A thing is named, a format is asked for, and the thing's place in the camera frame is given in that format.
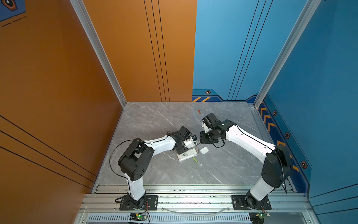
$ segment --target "diagonal black stripe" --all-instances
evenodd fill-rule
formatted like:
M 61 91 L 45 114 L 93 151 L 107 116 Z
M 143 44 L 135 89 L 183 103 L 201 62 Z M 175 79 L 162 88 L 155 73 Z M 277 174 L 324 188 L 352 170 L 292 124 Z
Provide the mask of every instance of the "diagonal black stripe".
M 349 187 L 353 187 L 353 186 L 356 186 L 356 185 L 358 185 L 358 184 L 352 184 L 352 185 L 347 186 L 347 187 L 342 187 L 342 188 L 340 188 L 340 189 L 336 189 L 336 190 L 333 190 L 333 191 L 328 191 L 328 192 L 326 192 L 326 193 L 323 193 L 323 194 L 320 194 L 320 195 L 316 195 L 316 196 L 312 196 L 312 197 L 309 197 L 309 198 L 313 198 L 313 197 L 325 195 L 325 194 L 328 194 L 328 193 L 332 193 L 332 192 L 339 191 L 339 190 L 342 190 L 342 189 L 345 189 L 345 188 L 349 188 Z
M 156 63 L 155 63 L 155 57 L 154 57 L 154 48 L 153 48 L 152 36 L 150 35 L 150 28 L 149 28 L 149 20 L 148 20 L 147 7 L 145 6 L 145 0 L 143 0 L 143 2 L 144 2 L 145 14 L 147 15 L 147 22 L 148 22 L 148 29 L 149 29 L 150 43 L 152 43 L 152 51 L 153 51 L 153 58 L 154 58 L 154 66 L 155 66 L 155 72 L 157 73 L 158 87 L 159 87 L 159 93 L 160 93 L 160 101 L 162 101 L 162 100 L 161 100 L 161 91 L 160 91 L 160 85 L 159 85 L 158 71 L 157 71 L 157 69 L 156 69 Z
M 30 146 L 26 145 L 25 143 L 21 142 L 20 140 L 17 140 L 16 138 L 12 137 L 11 135 L 9 135 L 9 134 L 7 134 L 7 133 L 5 133 L 5 132 L 1 131 L 1 130 L 0 130 L 0 132 L 1 132 L 1 133 L 3 133 L 3 134 L 6 134 L 6 135 L 7 135 L 7 136 L 9 136 L 10 138 L 12 138 L 12 139 L 14 139 L 14 140 L 16 140 L 16 141 L 18 141 L 18 142 L 20 142 L 20 143 L 21 143 L 21 144 L 23 144 L 24 146 L 27 146 L 27 147 L 29 147 L 30 149 L 32 149 L 32 150 L 34 150 L 34 151 L 36 151 L 36 152 L 40 153 L 41 155 L 43 155 L 43 156 L 45 156 L 45 157 L 47 157 L 47 158 L 49 158 L 50 160 L 52 160 L 52 161 L 54 161 L 54 162 L 56 162 L 56 163 L 60 164 L 61 166 L 66 167 L 67 169 L 69 169 L 69 170 L 71 170 L 71 171 L 73 171 L 73 172 L 77 173 L 76 171 L 74 171 L 74 170 L 72 170 L 72 169 L 68 168 L 67 166 L 65 166 L 65 165 L 63 165 L 63 164 L 61 164 L 61 163 L 57 162 L 56 160 L 54 160 L 54 159 L 52 159 L 52 158 L 50 158 L 50 157 L 46 156 L 45 154 L 43 154 L 43 153 L 41 153 L 41 152 L 37 151 L 36 149 L 34 149 L 34 148 L 32 148 L 32 147 L 30 147 Z M 79 174 L 79 173 L 77 173 L 77 174 L 78 174 L 78 175 L 80 175 L 80 176 L 82 176 L 82 177 L 84 177 L 84 178 L 86 178 L 86 179 L 87 179 L 87 180 L 89 180 L 89 181 L 92 181 L 92 180 L 88 179 L 87 177 L 85 177 L 85 176 L 83 176 L 83 175 L 81 175 L 81 174 Z
M 25 159 L 25 160 L 27 160 L 27 161 L 30 161 L 30 162 L 32 162 L 32 163 L 34 163 L 34 164 L 36 164 L 36 165 L 39 165 L 39 166 L 41 166 L 41 167 L 43 167 L 43 168 L 45 168 L 45 169 L 47 169 L 47 170 L 49 170 L 49 171 L 51 171 L 51 172 L 54 172 L 54 173 L 56 173 L 56 174 L 58 174 L 58 175 L 60 175 L 60 176 L 63 176 L 64 178 L 67 178 L 67 179 L 69 179 L 69 180 L 72 180 L 73 182 L 76 182 L 76 183 L 78 183 L 78 184 L 80 184 L 80 185 L 82 185 L 82 186 L 84 186 L 84 187 L 86 187 L 86 188 L 91 189 L 90 187 L 87 187 L 86 185 L 83 185 L 83 184 L 81 184 L 81 183 L 79 183 L 79 182 L 77 182 L 77 181 L 75 181 L 75 180 L 73 180 L 73 179 L 71 179 L 71 178 L 65 177 L 64 175 L 59 174 L 59 173 L 57 173 L 56 171 L 53 171 L 53 170 L 51 170 L 51 169 L 49 169 L 49 168 L 46 168 L 46 167 L 44 167 L 44 166 L 42 166 L 42 165 L 40 165 L 40 164 L 38 164 L 38 163 L 35 163 L 34 161 L 31 161 L 31 160 L 29 160 L 29 159 L 27 159 L 27 158 L 25 158 L 25 157 L 23 157 L 23 156 L 20 156 L 19 154 L 16 154 L 16 153 L 14 153 L 14 152 L 12 152 L 12 151 L 10 151 L 10 150 L 8 150 L 8 149 L 2 147 L 2 146 L 0 146 L 0 148 L 6 150 L 6 151 L 8 151 L 8 152 L 11 152 L 12 154 L 17 155 L 17 156 L 19 156 L 19 157 L 21 157 L 21 158 L 23 158 L 23 159 Z
M 152 2 L 152 11 L 153 11 L 153 19 L 154 19 L 154 28 L 155 28 L 155 37 L 157 38 L 157 46 L 158 46 L 158 55 L 159 55 L 159 64 L 160 64 L 160 71 L 161 71 L 161 80 L 163 81 L 163 90 L 164 90 L 164 98 L 166 101 L 166 94 L 165 94 L 165 87 L 164 87 L 164 78 L 163 78 L 163 69 L 161 68 L 161 59 L 160 59 L 160 52 L 159 52 L 159 44 L 158 44 L 158 34 L 156 32 L 156 25 L 155 25 L 155 16 L 154 16 L 154 9 L 153 9 L 153 1 Z
M 345 209 L 345 210 L 340 210 L 340 211 L 350 211 L 350 210 L 356 210 L 356 209 L 358 209 L 358 208 Z M 330 212 L 320 213 L 320 214 L 316 214 L 316 215 L 323 215 L 323 214 L 335 213 L 335 212 L 340 212 L 340 211 L 330 211 Z
M 327 203 L 323 203 L 323 204 L 319 204 L 319 205 L 313 205 L 312 207 L 320 206 L 320 205 L 326 205 L 326 204 L 330 204 L 330 203 L 334 203 L 334 202 L 339 202 L 339 201 L 344 201 L 344 200 L 348 200 L 348 199 L 353 199 L 353 198 L 356 198 L 356 197 L 358 197 L 358 196 L 349 197 L 349 198 L 345 198 L 345 199 L 341 199 L 341 200 L 336 200 L 336 201 L 331 201 L 331 202 L 327 202 Z
M 230 92 L 231 92 L 232 86 L 234 85 L 234 80 L 235 80 L 235 77 L 236 77 L 237 69 L 239 68 L 239 64 L 240 64 L 240 61 L 241 61 L 242 53 L 244 52 L 244 49 L 245 49 L 245 45 L 246 45 L 246 41 L 247 41 L 247 38 L 248 38 L 248 34 L 250 33 L 251 25 L 252 25 L 253 19 L 254 19 L 254 17 L 255 17 L 255 14 L 256 14 L 256 10 L 257 10 L 257 6 L 258 6 L 259 1 L 260 1 L 260 0 L 257 1 L 257 5 L 256 5 L 256 8 L 255 8 L 255 12 L 253 13 L 253 16 L 252 16 L 250 28 L 248 29 L 247 36 L 246 36 L 246 40 L 245 40 L 244 46 L 242 47 L 242 51 L 241 51 L 239 63 L 237 64 L 236 71 L 235 71 L 235 75 L 234 75 L 234 78 L 232 79 L 232 84 L 231 84 L 231 87 L 230 87 L 229 95 L 227 96 L 227 100 L 229 100 Z
M 89 172 L 90 174 L 94 175 L 95 177 L 97 177 L 95 174 L 91 173 L 90 171 L 88 171 L 87 169 L 83 168 L 82 166 L 80 166 L 79 164 L 75 163 L 73 160 L 69 159 L 68 157 L 66 157 L 65 155 L 63 155 L 62 153 L 60 153 L 59 151 L 55 150 L 54 148 L 52 148 L 51 146 L 49 146 L 48 144 L 44 143 L 43 141 L 39 140 L 38 138 L 36 138 L 35 136 L 33 136 L 32 134 L 28 133 L 27 131 L 25 131 L 24 129 L 20 128 L 19 126 L 17 126 L 16 124 L 12 123 L 11 121 L 9 121 L 8 119 L 6 119 L 5 117 L 1 116 L 3 119 L 5 119 L 7 122 L 9 122 L 10 124 L 14 125 L 15 127 L 19 128 L 20 130 L 22 130 L 23 132 L 25 132 L 26 134 L 30 135 L 31 137 L 33 137 L 34 139 L 36 139 L 37 141 L 41 142 L 42 144 L 44 144 L 45 146 L 49 147 L 50 149 L 52 149 L 53 151 L 57 152 L 58 154 L 62 155 L 63 157 L 65 157 L 66 159 L 70 160 L 71 162 L 73 162 L 74 164 L 78 165 L 79 167 L 81 167 L 82 169 L 86 170 L 87 172 Z
M 245 75 L 246 75 L 246 72 L 247 72 L 248 66 L 250 65 L 250 62 L 251 62 L 251 59 L 252 59 L 253 53 L 254 53 L 254 51 L 255 51 L 255 49 L 256 49 L 256 45 L 257 45 L 258 39 L 260 38 L 260 35 L 261 35 L 261 32 L 262 32 L 263 26 L 265 25 L 265 22 L 266 22 L 267 16 L 268 16 L 268 14 L 269 14 L 268 12 L 269 12 L 269 11 L 270 11 L 270 9 L 271 9 L 272 2 L 271 2 L 270 7 L 268 8 L 268 11 L 267 11 L 267 14 L 266 14 L 266 18 L 265 18 L 265 20 L 263 21 L 263 25 L 262 25 L 262 27 L 261 27 L 260 34 L 258 35 L 258 38 L 257 38 L 256 44 L 255 44 L 255 47 L 253 48 L 253 51 L 252 51 L 252 54 L 251 54 L 250 60 L 248 61 L 248 64 L 247 64 L 247 67 L 246 67 L 246 70 L 245 70 L 244 76 L 242 77 L 242 80 L 241 80 L 241 84 L 240 84 L 239 90 L 237 91 L 237 94 L 236 94 L 236 97 L 235 97 L 235 100 L 236 100 L 236 98 L 237 98 L 237 95 L 239 94 L 239 91 L 240 91 L 240 88 L 241 88 L 242 82 L 244 81 L 244 78 L 245 78 Z
M 161 39 L 162 39 L 162 41 L 163 41 L 163 52 L 164 52 L 164 63 L 165 63 L 166 84 L 167 84 L 167 86 L 168 86 L 168 97 L 169 97 L 169 102 L 170 102 L 169 82 L 168 82 L 168 71 L 166 70 L 166 59 L 165 59 L 165 50 L 164 50 L 163 27 L 161 26 L 161 16 L 160 16 L 160 6 L 159 6 L 159 0 L 158 0 L 158 8 L 159 8 L 159 19 L 160 19 Z
M 263 9 L 265 8 L 265 5 L 266 5 L 266 1 L 265 0 L 265 3 L 263 4 L 263 7 L 262 7 L 262 10 L 261 10 L 261 14 L 260 14 L 260 17 L 258 18 L 258 21 L 257 21 L 257 24 L 256 24 L 256 28 L 255 28 L 255 31 L 252 35 L 252 39 L 251 39 L 251 42 L 250 42 L 250 46 L 248 47 L 248 50 L 247 50 L 247 54 L 246 54 L 246 57 L 245 57 L 245 60 L 244 60 L 244 63 L 242 64 L 242 68 L 241 68 L 241 71 L 240 71 L 240 75 L 239 75 L 239 78 L 237 79 L 237 82 L 236 82 L 236 86 L 235 86 L 235 89 L 234 89 L 234 93 L 232 94 L 232 97 L 231 97 L 231 100 L 234 98 L 234 94 L 235 94 L 235 91 L 236 91 L 236 87 L 237 87 L 237 84 L 239 83 L 239 80 L 240 80 L 240 76 L 241 76 L 241 73 L 242 73 L 242 70 L 244 68 L 244 65 L 245 65 L 245 62 L 246 62 L 246 59 L 247 59 L 247 56 L 248 56 L 248 53 L 250 51 L 250 48 L 251 48 L 251 44 L 252 44 L 252 41 L 253 41 L 253 38 L 255 37 L 255 33 L 256 33 L 256 30 L 257 30 L 257 26 L 260 22 L 260 19 L 261 19 L 261 16 L 262 16 L 262 12 L 263 12 Z

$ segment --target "orange chevron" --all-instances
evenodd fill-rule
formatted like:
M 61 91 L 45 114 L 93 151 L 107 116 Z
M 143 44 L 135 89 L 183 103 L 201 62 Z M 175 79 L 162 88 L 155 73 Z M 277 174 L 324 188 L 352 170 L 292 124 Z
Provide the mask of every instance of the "orange chevron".
M 286 144 L 285 143 L 283 143 L 283 142 L 280 142 L 280 141 L 277 141 L 277 146 L 279 146 L 279 145 L 284 145 L 284 146 L 286 146 Z
M 265 120 L 264 120 L 264 123 L 266 124 L 266 118 L 271 118 L 269 115 L 265 115 Z
M 269 132 L 270 132 L 270 126 L 274 126 L 274 127 L 276 127 L 276 125 L 275 125 L 275 124 L 273 124 L 273 123 L 270 123 L 270 122 L 269 122 L 269 123 L 268 123 L 268 128 L 267 128 Z
M 263 111 L 263 110 L 267 110 L 267 109 L 266 109 L 266 108 L 261 108 L 261 116 L 262 116 L 262 111 Z
M 293 166 L 293 169 L 297 170 L 299 172 L 299 169 L 297 167 L 295 167 L 294 165 Z
M 203 100 L 202 102 L 205 102 L 205 101 L 207 101 L 208 99 L 210 99 L 210 97 L 207 97 L 205 100 Z

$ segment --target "gray marble tabletop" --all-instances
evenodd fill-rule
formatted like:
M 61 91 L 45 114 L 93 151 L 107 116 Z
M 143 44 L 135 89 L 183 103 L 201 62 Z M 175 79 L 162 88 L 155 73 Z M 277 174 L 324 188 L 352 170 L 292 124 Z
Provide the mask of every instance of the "gray marble tabletop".
M 225 103 L 128 103 L 104 159 L 96 180 L 98 184 L 126 184 L 124 178 L 116 176 L 109 167 L 109 156 L 121 142 L 141 138 L 151 140 L 163 137 L 167 131 L 188 128 L 200 138 L 202 119 L 214 113 L 221 121 L 236 122 L 245 131 L 262 138 L 249 105 L 239 102 Z M 111 165 L 122 174 L 117 162 L 130 142 L 123 143 L 114 152 Z M 253 185 L 259 179 L 262 163 L 238 145 L 225 141 L 222 148 L 208 147 L 209 152 L 179 162 L 176 151 L 167 151 L 154 156 L 143 176 L 144 184 L 224 184 Z

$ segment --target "brown wall panel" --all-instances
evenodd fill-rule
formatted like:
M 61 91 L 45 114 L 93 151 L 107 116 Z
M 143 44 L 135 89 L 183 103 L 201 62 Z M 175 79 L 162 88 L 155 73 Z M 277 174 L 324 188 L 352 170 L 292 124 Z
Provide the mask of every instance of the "brown wall panel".
M 0 148 L 2 223 L 72 224 L 121 105 L 70 1 L 26 1 L 0 33 L 0 130 L 79 173 L 0 133 L 1 147 L 72 179 Z
M 72 224 L 90 189 L 0 149 L 1 223 Z
M 159 7 L 170 101 L 191 102 L 197 0 L 159 0 Z
M 84 4 L 126 100 L 162 101 L 144 1 Z

